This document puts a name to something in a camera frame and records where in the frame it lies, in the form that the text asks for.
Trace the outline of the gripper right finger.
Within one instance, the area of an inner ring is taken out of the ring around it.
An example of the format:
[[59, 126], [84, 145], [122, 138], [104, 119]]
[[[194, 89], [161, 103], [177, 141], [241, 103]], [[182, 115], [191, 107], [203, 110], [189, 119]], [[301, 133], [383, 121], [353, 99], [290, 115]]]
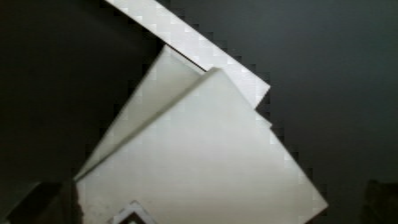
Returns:
[[398, 183], [369, 182], [362, 224], [398, 224]]

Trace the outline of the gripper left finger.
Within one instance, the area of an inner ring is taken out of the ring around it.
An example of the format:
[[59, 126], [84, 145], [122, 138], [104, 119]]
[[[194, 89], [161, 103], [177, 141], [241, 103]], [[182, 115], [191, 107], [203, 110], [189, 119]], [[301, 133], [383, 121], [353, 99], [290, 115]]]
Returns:
[[75, 183], [43, 182], [11, 213], [8, 224], [75, 224]]

